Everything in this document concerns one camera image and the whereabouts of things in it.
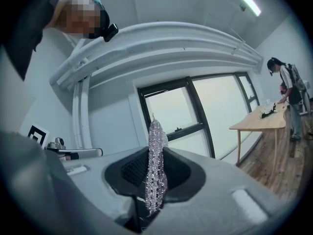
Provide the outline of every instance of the person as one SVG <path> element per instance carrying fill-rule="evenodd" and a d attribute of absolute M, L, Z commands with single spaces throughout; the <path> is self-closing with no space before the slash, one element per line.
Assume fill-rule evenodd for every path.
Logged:
<path fill-rule="evenodd" d="M 110 18 L 100 0 L 30 0 L 12 24 L 4 47 L 23 80 L 44 28 L 56 28 L 79 38 L 102 36 L 106 42 L 118 32 L 116 25 L 109 26 Z"/>
<path fill-rule="evenodd" d="M 295 80 L 293 73 L 291 71 L 292 65 L 281 62 L 275 57 L 272 57 L 268 61 L 268 69 L 270 74 L 279 73 L 282 79 L 282 84 L 280 85 L 281 94 L 284 95 L 278 103 L 285 103 L 288 99 L 290 104 L 291 112 L 291 130 L 290 130 L 290 141 L 296 142 L 301 140 L 302 137 L 302 127 L 301 127 L 301 116 L 300 116 L 300 101 L 301 94 L 295 85 Z"/>

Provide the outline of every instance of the fluorescent light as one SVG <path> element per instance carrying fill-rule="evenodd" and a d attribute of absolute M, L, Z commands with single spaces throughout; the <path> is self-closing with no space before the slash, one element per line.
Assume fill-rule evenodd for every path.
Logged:
<path fill-rule="evenodd" d="M 251 10 L 255 13 L 257 17 L 261 14 L 261 10 L 253 0 L 244 0 L 244 1 L 247 3 L 247 5 L 249 5 Z"/>

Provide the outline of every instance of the wooden floor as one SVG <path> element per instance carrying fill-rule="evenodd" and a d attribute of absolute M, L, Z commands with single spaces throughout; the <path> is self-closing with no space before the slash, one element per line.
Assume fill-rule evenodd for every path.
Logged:
<path fill-rule="evenodd" d="M 287 123 L 286 129 L 279 131 L 277 170 L 273 180 L 270 181 L 269 178 L 274 160 L 274 132 L 264 132 L 255 148 L 239 167 L 277 194 L 286 203 L 301 194 L 311 176 L 313 170 L 313 141 L 302 138 L 301 142 L 289 142 L 291 126 L 289 110 L 285 113 L 285 120 Z M 310 125 L 310 116 L 302 116 L 303 135 Z"/>

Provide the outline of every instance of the jeans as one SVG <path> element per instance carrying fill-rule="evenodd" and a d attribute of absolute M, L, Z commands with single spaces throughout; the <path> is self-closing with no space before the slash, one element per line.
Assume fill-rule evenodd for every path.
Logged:
<path fill-rule="evenodd" d="M 300 105 L 299 103 L 290 105 L 291 113 L 291 124 L 293 129 L 293 135 L 296 139 L 301 139 L 302 127 L 301 127 L 301 116 L 300 116 Z"/>

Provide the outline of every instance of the sparkly beaded object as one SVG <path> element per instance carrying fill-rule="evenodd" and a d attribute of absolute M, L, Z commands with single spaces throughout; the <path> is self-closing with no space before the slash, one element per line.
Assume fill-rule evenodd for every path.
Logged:
<path fill-rule="evenodd" d="M 163 147 L 168 147 L 167 136 L 159 121 L 153 119 L 149 128 L 149 164 L 145 196 L 150 215 L 160 210 L 167 189 L 167 178 L 163 170 Z"/>

